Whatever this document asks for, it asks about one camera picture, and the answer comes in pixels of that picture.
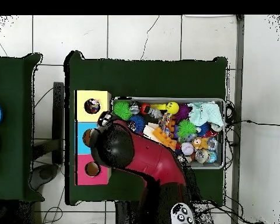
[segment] yellow smiley ball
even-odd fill
[[[176,102],[169,102],[166,106],[168,113],[176,114],[179,111],[179,105]]]

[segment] green spiky ball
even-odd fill
[[[180,123],[178,124],[178,128],[179,129],[177,135],[181,138],[196,133],[196,126],[188,120],[180,121]]]
[[[129,107],[130,105],[127,101],[118,101],[114,103],[113,111],[117,116],[121,117],[123,120],[128,120],[132,116]]]

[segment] yellow block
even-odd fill
[[[104,111],[110,107],[111,94],[107,91],[97,90],[77,90],[77,121],[78,122],[97,122]],[[84,104],[89,99],[96,99],[100,103],[100,110],[97,113],[89,114],[84,109]]]

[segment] blue block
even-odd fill
[[[78,154],[91,154],[90,148],[83,143],[83,134],[88,129],[97,128],[96,122],[78,122]]]

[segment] green table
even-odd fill
[[[43,201],[29,185],[32,163],[32,76],[40,54],[0,57],[0,200]]]
[[[112,170],[107,185],[77,186],[74,183],[74,90],[105,90],[115,96],[201,97],[225,99],[227,60],[122,61],[83,59],[72,51],[65,60],[65,158],[66,204],[82,201],[137,201],[144,189],[136,175]],[[223,204],[223,169],[194,170],[201,196]]]

